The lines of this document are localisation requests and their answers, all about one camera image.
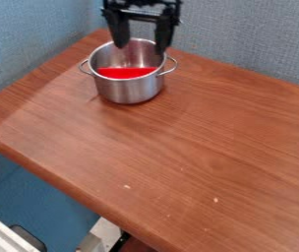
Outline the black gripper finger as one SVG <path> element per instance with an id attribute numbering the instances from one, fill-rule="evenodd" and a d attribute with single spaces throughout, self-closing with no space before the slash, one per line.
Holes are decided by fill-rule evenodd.
<path id="1" fill-rule="evenodd" d="M 180 23 L 180 19 L 172 9 L 166 9 L 156 20 L 155 42 L 156 53 L 163 54 L 172 44 L 175 26 Z"/>
<path id="2" fill-rule="evenodd" d="M 124 48 L 129 41 L 129 22 L 128 16 L 113 9 L 104 9 L 103 15 L 107 19 L 112 41 L 117 48 Z"/>

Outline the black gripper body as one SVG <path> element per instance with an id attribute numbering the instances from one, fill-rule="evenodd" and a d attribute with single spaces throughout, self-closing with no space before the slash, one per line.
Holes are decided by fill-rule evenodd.
<path id="1" fill-rule="evenodd" d="M 180 17 L 182 0 L 104 0 L 103 14 L 125 14 L 135 17 Z"/>

